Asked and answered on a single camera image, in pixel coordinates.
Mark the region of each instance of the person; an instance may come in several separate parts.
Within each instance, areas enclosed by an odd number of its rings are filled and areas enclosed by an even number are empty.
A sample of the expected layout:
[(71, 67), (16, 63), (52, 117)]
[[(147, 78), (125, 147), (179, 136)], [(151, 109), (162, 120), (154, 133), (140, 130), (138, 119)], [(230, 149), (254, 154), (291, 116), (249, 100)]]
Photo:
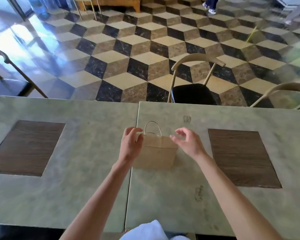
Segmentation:
[(216, 5), (219, 0), (206, 0), (202, 6), (204, 8), (209, 8), (208, 12), (211, 14), (216, 14)]
[[(141, 128), (130, 127), (124, 130), (118, 161), (96, 192), (88, 200), (73, 222), (68, 226), (60, 240), (95, 240), (100, 239), (111, 208), (119, 189), (139, 155), (143, 134)], [(202, 170), (238, 240), (282, 240), (272, 225), (258, 212), (252, 203), (218, 168), (215, 161), (207, 154), (200, 137), (187, 128), (179, 128), (170, 138), (186, 154), (192, 157)], [(141, 224), (121, 237), (121, 240), (167, 240), (157, 220)], [(172, 240), (189, 240), (185, 236), (173, 236)]]

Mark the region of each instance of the brown placemat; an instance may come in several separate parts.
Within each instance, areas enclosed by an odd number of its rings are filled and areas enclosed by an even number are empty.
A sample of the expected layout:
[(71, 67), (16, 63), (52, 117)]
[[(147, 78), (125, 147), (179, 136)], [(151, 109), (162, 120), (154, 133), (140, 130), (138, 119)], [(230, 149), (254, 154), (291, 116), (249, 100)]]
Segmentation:
[(208, 129), (218, 167), (237, 186), (282, 188), (257, 131)]
[(64, 126), (17, 121), (0, 144), (0, 173), (41, 176)]

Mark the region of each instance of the geometric patterned floor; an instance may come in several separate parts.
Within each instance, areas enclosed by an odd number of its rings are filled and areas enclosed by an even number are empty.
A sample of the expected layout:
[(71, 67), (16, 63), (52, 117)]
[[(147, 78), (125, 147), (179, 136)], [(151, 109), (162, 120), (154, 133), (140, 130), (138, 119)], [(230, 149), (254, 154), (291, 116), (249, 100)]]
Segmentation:
[[(219, 0), (216, 15), (204, 0), (141, 1), (141, 13), (103, 7), (98, 20), (91, 11), (81, 20), (63, 9), (45, 20), (32, 16), (0, 34), (0, 49), (50, 98), (165, 102), (171, 67), (197, 52), (226, 63), (207, 84), (220, 105), (250, 106), (276, 84), (300, 81), (300, 17), (284, 24), (272, 0)], [(16, 45), (7, 47), (2, 37)], [(211, 66), (180, 65), (175, 85), (202, 83)], [(2, 60), (0, 72), (15, 75)]]

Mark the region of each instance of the forearm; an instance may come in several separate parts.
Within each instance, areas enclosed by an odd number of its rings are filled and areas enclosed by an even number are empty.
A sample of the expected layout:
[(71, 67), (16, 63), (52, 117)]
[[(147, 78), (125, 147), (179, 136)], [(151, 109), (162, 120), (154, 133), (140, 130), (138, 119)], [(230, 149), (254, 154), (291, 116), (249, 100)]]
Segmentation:
[(130, 165), (116, 162), (60, 240), (100, 239)]
[(282, 239), (215, 161), (202, 154), (196, 158), (238, 240)]

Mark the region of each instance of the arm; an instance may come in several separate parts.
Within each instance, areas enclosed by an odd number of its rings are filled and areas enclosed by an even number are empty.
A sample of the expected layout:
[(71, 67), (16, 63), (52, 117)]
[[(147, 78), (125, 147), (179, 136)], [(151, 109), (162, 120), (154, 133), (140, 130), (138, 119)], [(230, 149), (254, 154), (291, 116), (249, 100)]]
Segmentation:
[(238, 240), (282, 240), (273, 226), (259, 213), (207, 154), (200, 137), (187, 128), (176, 133), (185, 140), (170, 136), (172, 141), (192, 157), (201, 168)]
[(142, 129), (134, 127), (124, 130), (118, 161), (65, 230), (60, 240), (100, 239), (122, 182), (131, 168), (133, 160), (141, 151), (143, 134), (140, 134), (136, 141), (136, 133), (141, 131)]

